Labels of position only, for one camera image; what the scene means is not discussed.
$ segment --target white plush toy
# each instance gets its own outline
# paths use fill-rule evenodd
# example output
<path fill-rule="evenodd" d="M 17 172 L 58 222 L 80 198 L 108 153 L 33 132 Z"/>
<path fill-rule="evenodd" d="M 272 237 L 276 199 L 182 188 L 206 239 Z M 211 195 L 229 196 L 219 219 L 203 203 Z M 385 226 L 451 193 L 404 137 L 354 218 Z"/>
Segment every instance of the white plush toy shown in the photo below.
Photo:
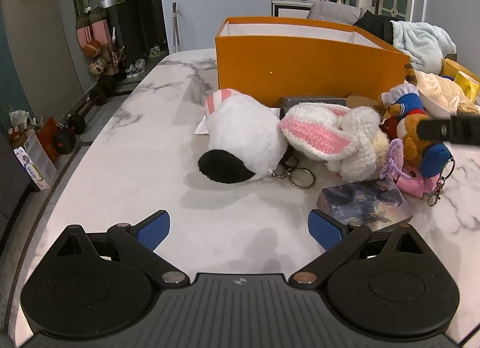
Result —
<path fill-rule="evenodd" d="M 372 108 L 302 103 L 292 107 L 280 127 L 289 143 L 348 181 L 374 177 L 385 166 L 387 136 Z"/>
<path fill-rule="evenodd" d="M 287 151 L 279 118 L 249 95 L 218 90 L 208 97 L 205 114 L 209 150 L 198 167 L 210 180 L 231 184 L 268 176 Z"/>

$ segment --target colorful ball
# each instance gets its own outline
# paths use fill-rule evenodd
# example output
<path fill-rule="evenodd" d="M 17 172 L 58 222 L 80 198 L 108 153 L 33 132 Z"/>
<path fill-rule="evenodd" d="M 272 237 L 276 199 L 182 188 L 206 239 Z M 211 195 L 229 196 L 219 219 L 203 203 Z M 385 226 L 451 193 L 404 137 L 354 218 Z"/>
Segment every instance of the colorful ball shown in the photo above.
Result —
<path fill-rule="evenodd" d="M 237 92 L 234 89 L 227 88 L 219 89 L 212 93 L 210 96 L 208 96 L 205 102 L 205 115 L 207 116 L 207 118 L 219 107 L 222 102 L 224 102 L 230 96 L 237 95 L 239 93 L 240 92 Z"/>
<path fill-rule="evenodd" d="M 102 52 L 102 45 L 98 40 L 91 40 L 82 49 L 84 55 L 88 58 L 97 57 Z"/>
<path fill-rule="evenodd" d="M 100 76 L 104 74 L 107 64 L 103 58 L 96 57 L 92 59 L 92 62 L 88 65 L 88 71 L 94 76 Z"/>

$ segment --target blue gripper pad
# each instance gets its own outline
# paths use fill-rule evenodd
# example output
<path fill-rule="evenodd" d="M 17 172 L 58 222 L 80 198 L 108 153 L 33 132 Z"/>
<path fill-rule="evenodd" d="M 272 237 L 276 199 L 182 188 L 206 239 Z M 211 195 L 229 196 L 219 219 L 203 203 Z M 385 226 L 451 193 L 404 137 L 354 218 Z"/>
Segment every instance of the blue gripper pad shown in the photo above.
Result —
<path fill-rule="evenodd" d="M 130 229 L 130 234 L 147 249 L 155 248 L 169 235 L 170 215 L 159 210 Z"/>
<path fill-rule="evenodd" d="M 330 250 L 348 233 L 345 225 L 320 210 L 308 214 L 308 232 L 325 250 Z"/>

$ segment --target white logo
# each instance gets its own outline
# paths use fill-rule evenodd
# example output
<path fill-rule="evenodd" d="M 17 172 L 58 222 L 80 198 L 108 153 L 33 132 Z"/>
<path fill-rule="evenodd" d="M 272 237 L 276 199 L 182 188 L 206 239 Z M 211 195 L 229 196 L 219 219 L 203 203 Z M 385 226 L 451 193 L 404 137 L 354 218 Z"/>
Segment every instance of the white logo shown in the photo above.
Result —
<path fill-rule="evenodd" d="M 245 279 L 244 277 L 238 277 L 233 281 L 235 284 L 238 284 L 239 286 L 243 286 L 244 284 L 248 283 L 248 280 Z"/>

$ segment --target shoe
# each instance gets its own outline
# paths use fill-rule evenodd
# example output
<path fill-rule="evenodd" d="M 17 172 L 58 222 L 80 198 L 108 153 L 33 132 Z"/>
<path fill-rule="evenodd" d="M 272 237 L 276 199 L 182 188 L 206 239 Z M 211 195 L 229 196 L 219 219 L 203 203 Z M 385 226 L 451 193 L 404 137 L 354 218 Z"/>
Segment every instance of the shoe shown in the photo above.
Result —
<path fill-rule="evenodd" d="M 137 67 L 137 66 L 134 66 L 133 67 L 134 70 L 133 70 L 133 74 L 132 74 L 132 77 L 138 77 L 140 75 L 140 69 Z"/>
<path fill-rule="evenodd" d="M 145 69 L 145 60 L 143 58 L 137 59 L 135 61 L 135 66 Z"/>
<path fill-rule="evenodd" d="M 130 65 L 127 70 L 125 70 L 125 73 L 127 74 L 127 78 L 132 78 L 134 76 L 134 66 Z"/>

